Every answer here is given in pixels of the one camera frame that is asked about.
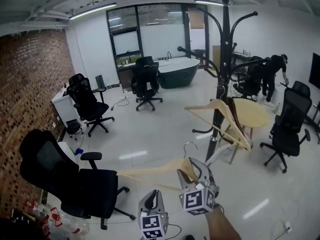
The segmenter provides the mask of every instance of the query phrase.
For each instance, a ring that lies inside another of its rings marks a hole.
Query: bathtub
[[[186,87],[194,79],[200,61],[187,57],[159,61],[158,81],[163,89]]]

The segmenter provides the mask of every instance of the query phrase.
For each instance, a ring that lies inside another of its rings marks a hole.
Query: clothes hanger
[[[202,121],[204,121],[208,125],[212,126],[216,130],[221,132],[223,135],[229,137],[231,140],[233,140],[234,142],[238,143],[239,145],[244,147],[246,150],[248,150],[248,151],[251,150],[251,147],[250,147],[248,141],[246,140],[245,136],[240,131],[240,129],[237,127],[237,125],[235,123],[234,116],[232,115],[232,113],[230,111],[230,108],[226,105],[226,103],[224,103],[223,100],[221,100],[221,99],[213,99],[208,105],[186,106],[184,109],[186,111],[189,111],[191,114],[193,114],[197,118],[201,119]],[[239,137],[240,141],[235,139],[231,135],[227,134],[223,130],[219,129],[217,126],[215,126],[211,122],[207,121],[206,119],[204,119],[200,115],[198,115],[196,112],[194,112],[194,110],[219,110],[221,112],[221,114],[224,116],[224,118],[229,122],[230,126],[234,128],[235,133]]]
[[[143,168],[143,169],[133,169],[133,170],[120,170],[117,172],[118,176],[124,176],[128,177],[133,180],[137,180],[149,185],[153,185],[159,188],[176,191],[177,193],[181,192],[181,188],[167,186],[163,184],[153,183],[147,180],[139,179],[137,177],[134,177],[135,175],[145,175],[145,174],[160,174],[160,173],[166,173],[168,171],[177,171],[180,169],[183,171],[186,175],[188,175],[194,182],[198,182],[198,177],[194,172],[194,167],[191,164],[190,160],[188,158],[179,158],[175,159],[173,161],[168,162],[166,165],[155,167],[155,168]]]

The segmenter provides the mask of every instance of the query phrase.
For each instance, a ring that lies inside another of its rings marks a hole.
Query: round table
[[[250,139],[252,139],[254,128],[261,128],[269,123],[269,120],[270,120],[269,114],[264,106],[250,99],[234,98],[233,100],[235,104],[238,121],[240,125],[242,125],[242,130],[244,131],[246,127],[251,128]],[[239,144],[235,146],[230,164],[235,158],[238,148],[239,148]]]

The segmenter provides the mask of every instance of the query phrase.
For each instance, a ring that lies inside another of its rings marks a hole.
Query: floor
[[[121,87],[104,92],[104,101],[110,107],[120,97],[129,96],[130,104],[115,106],[108,110],[115,122],[105,123],[109,130],[106,134],[97,127],[92,137],[84,135],[81,148],[85,152],[101,152],[102,160],[97,162],[98,169],[125,170],[132,168],[159,167],[167,162],[184,156],[184,144],[196,143],[198,150],[189,144],[186,155],[201,161],[205,160],[210,134],[192,133],[192,129],[207,130],[209,127],[184,110],[185,106],[204,105],[216,96],[216,79],[204,70],[198,70],[191,86],[178,89],[160,89],[155,101],[155,111],[149,105],[136,111],[135,96],[132,92],[123,93]],[[315,240],[320,234],[320,154],[314,131],[310,130],[311,142],[301,145],[300,156],[286,158],[288,170],[283,174],[280,159],[274,159],[268,167],[263,163],[272,155],[267,147],[260,148],[261,141],[270,143],[269,131],[274,122],[274,114],[267,107],[270,122],[253,133],[251,152],[239,149],[233,163],[232,150],[224,154],[211,166],[215,182],[220,187],[216,201],[224,207],[225,214],[243,240],[274,240],[284,232],[284,223],[289,221],[291,234],[281,240]],[[208,119],[212,113],[204,114]],[[302,127],[300,138],[304,133]],[[75,142],[64,137],[68,145],[76,149],[81,141]],[[91,168],[88,162],[80,161],[81,168]],[[140,176],[141,179],[155,183],[180,187],[176,173]],[[125,177],[119,177],[119,186],[130,188],[117,200],[116,207],[132,213],[138,212],[139,201],[154,188]],[[209,239],[208,226],[203,215],[192,216],[182,211],[175,192],[162,190],[165,210],[169,213],[169,223],[179,225],[182,232],[174,239],[182,240],[192,234],[196,240]],[[48,203],[60,207],[59,200],[48,196]],[[86,240],[122,239],[139,240],[141,234],[137,221],[114,212],[107,221],[108,230],[100,229],[100,219],[88,220],[90,232]],[[174,237],[179,228],[169,226],[165,239]]]

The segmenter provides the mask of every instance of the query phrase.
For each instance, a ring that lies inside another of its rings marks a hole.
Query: black coat rack
[[[236,29],[236,26],[243,21],[244,19],[250,18],[252,16],[257,16],[258,13],[255,11],[253,13],[250,13],[248,15],[245,15],[241,18],[239,18],[234,25],[232,26],[232,29],[230,31],[230,19],[229,19],[229,0],[222,0],[223,4],[223,29],[221,28],[221,25],[219,21],[214,17],[211,13],[207,12],[206,10],[198,7],[197,9],[199,11],[202,11],[204,14],[207,14],[209,17],[211,17],[214,22],[216,23],[219,33],[220,33],[220,49],[221,49],[221,55],[220,55],[220,70],[217,68],[217,66],[208,58],[197,54],[193,51],[187,50],[179,46],[177,48],[178,51],[191,54],[195,56],[196,58],[201,58],[208,63],[210,63],[215,70],[216,74],[212,73],[207,68],[205,69],[212,77],[217,78],[218,80],[218,86],[216,90],[216,99],[226,101],[227,95],[228,95],[228,85],[229,81],[231,79],[232,74],[239,68],[254,65],[254,64],[260,64],[265,63],[270,60],[269,57],[264,59],[258,59],[253,61],[248,61],[245,63],[242,63],[240,65],[235,66],[233,69],[231,69],[231,58],[232,58],[232,49],[233,49],[233,37],[234,32]],[[224,116],[220,113],[218,109],[214,111],[213,115],[213,124],[217,126],[219,129],[224,121]],[[215,152],[217,142],[219,140],[218,137],[218,130],[213,129],[213,127],[210,130],[207,131],[200,131],[200,130],[192,130],[194,133],[209,133],[213,130],[212,136],[210,138],[209,147],[207,150],[206,158],[207,161]]]

